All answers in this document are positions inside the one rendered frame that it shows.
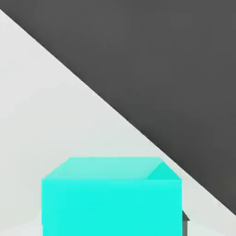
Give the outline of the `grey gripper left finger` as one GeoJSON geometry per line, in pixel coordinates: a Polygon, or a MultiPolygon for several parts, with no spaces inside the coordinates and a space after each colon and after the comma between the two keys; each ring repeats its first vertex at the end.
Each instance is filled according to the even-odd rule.
{"type": "Polygon", "coordinates": [[[33,220],[20,225],[17,236],[42,236],[41,212],[33,220]]]}

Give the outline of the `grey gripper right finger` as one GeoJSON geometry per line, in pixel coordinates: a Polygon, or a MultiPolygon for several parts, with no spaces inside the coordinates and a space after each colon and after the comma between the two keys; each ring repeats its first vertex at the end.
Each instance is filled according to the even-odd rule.
{"type": "Polygon", "coordinates": [[[183,236],[219,236],[219,233],[191,221],[183,212],[183,236]]]}

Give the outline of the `small cyan cube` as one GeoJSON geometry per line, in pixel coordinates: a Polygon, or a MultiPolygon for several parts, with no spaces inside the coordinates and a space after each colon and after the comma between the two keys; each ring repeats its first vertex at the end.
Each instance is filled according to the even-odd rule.
{"type": "Polygon", "coordinates": [[[69,158],[41,181],[42,236],[182,236],[182,180],[158,157],[69,158]]]}

